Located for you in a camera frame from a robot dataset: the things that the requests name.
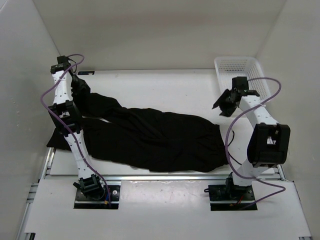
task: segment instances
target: black cloth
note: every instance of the black cloth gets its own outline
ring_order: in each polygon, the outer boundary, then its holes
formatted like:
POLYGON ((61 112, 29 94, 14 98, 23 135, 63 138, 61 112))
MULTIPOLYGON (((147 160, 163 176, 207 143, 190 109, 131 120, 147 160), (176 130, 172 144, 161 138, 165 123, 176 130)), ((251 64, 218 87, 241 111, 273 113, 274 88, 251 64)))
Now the black cloth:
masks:
MULTIPOLYGON (((97 93, 73 96, 88 153, 152 172, 210 172, 228 164, 219 125, 194 115, 125 108, 97 93)), ((70 150, 54 131, 47 147, 70 150)))

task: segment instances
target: white floor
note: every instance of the white floor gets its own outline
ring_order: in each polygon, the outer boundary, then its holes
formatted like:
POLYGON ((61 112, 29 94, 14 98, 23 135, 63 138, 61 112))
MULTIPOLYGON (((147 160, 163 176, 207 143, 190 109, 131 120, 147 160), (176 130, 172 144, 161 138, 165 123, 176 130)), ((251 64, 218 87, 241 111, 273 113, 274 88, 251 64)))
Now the white floor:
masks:
MULTIPOLYGON (((219 109, 211 110, 220 96, 215 70, 97 71, 82 78, 92 92, 114 97, 127 108, 201 116, 220 125, 222 138, 232 121, 219 116, 219 109)), ((230 152, 242 162, 253 129, 242 118, 234 131, 230 152)), ((93 162, 107 177, 155 176, 158 181, 121 181, 118 210, 73 209, 77 168, 70 152, 57 150, 50 175, 39 183, 26 233, 36 233, 35 240, 298 240, 310 236, 292 182, 274 180, 286 191, 259 202, 256 211, 210 211, 204 189, 224 180, 165 181, 159 175, 226 177, 231 171, 228 165, 211 173, 159 174, 108 161, 93 162)), ((270 169, 264 177, 273 174, 270 169)), ((252 185, 257 199, 276 191, 258 182, 252 185)))
MULTIPOLYGON (((219 109, 212 110, 214 102, 221 95, 214 69, 96 71, 94 75, 82 75, 80 78, 86 80, 91 92, 116 98, 126 108, 154 108, 163 112, 203 117, 220 125, 223 140, 233 120, 219 116, 219 109)), ((243 162, 247 156, 247 145, 253 129, 244 117, 235 124, 233 130, 235 138, 229 151, 239 162, 243 162)), ((227 175, 231 171, 228 165, 210 173, 194 171, 158 173, 97 159, 93 160, 93 164, 101 174, 113 176, 216 176, 227 175)), ((269 169, 264 174, 274 173, 273 169, 269 169)), ((57 150, 50 175, 78 175, 73 155, 68 151, 57 150)))
MULTIPOLYGON (((35 240, 298 240, 310 231, 292 182, 255 211, 210 211, 209 181, 122 181, 118 210, 73 209, 74 179, 41 180, 25 228, 35 240)), ((256 198, 275 191, 254 182, 256 198)))

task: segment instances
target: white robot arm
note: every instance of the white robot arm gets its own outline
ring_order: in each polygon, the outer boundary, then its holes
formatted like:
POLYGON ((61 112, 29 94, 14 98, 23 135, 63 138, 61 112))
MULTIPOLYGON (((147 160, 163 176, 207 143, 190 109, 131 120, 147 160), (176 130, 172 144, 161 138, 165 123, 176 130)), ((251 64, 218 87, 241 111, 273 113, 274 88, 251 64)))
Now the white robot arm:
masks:
MULTIPOLYGON (((59 56, 57 60, 58 64, 51 66, 51 74, 55 84, 57 81, 59 81, 62 74, 71 66, 69 63, 69 58, 66 56, 59 56)), ((88 154, 84 140, 84 132, 81 121, 82 115, 70 96, 70 83, 73 86, 77 86, 77 88, 82 87, 80 79, 71 70, 63 76, 63 78, 60 80, 60 83, 55 88, 53 105, 49 106, 49 109, 53 111, 56 116, 59 116, 60 120, 62 120, 70 128, 77 141, 75 140, 74 136, 65 128, 65 126, 56 119, 56 117, 53 115, 50 116, 56 128, 68 142, 74 156, 78 168, 79 183, 75 182, 73 185, 77 187, 85 196, 89 196, 94 199, 100 199, 107 192, 105 189, 106 186, 102 179, 90 167, 91 158, 88 154)))
POLYGON ((238 76, 232 79, 232 89, 226 89, 213 105, 213 108, 220 107, 220 115, 225 117, 230 117, 236 108, 240 108, 253 127, 246 151, 247 159, 238 169, 231 166, 233 172, 226 179, 225 185, 209 186, 208 191, 214 201, 234 200, 240 196, 252 200, 252 181, 267 169, 285 163, 287 159, 290 128, 279 124, 262 103, 258 92, 249 90, 247 78, 238 76))

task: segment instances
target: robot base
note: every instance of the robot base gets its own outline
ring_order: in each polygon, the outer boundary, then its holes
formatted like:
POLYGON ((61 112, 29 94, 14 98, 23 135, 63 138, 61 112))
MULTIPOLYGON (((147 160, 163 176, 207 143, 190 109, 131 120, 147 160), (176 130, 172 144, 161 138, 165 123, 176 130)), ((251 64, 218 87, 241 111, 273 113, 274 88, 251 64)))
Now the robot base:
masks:
MULTIPOLYGON (((226 191, 226 185, 209 185, 204 190, 209 193, 211 211, 242 211, 242 208, 255 201, 255 194, 252 186, 246 187, 245 191, 234 192, 234 197, 226 191)), ((258 210, 257 205, 249 206, 244 211, 258 210)))
POLYGON ((109 185, 111 208, 109 204, 105 204, 105 196, 97 200, 92 197, 85 196, 80 189, 76 190, 74 209, 118 209, 120 199, 120 185, 109 185))

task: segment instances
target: white basket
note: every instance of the white basket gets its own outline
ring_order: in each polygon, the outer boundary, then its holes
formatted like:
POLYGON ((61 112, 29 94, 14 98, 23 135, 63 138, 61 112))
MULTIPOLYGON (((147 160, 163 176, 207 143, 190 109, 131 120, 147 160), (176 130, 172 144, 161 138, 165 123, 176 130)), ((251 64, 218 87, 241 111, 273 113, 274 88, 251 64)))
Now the white basket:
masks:
MULTIPOLYGON (((231 89, 232 78, 241 76, 247 79, 264 77, 259 62, 254 57, 219 56, 214 59, 214 66, 221 93, 231 89)), ((262 100, 271 96, 265 79, 249 81, 249 89, 256 90, 262 100)), ((233 116, 237 116, 241 110, 237 108, 233 116)))

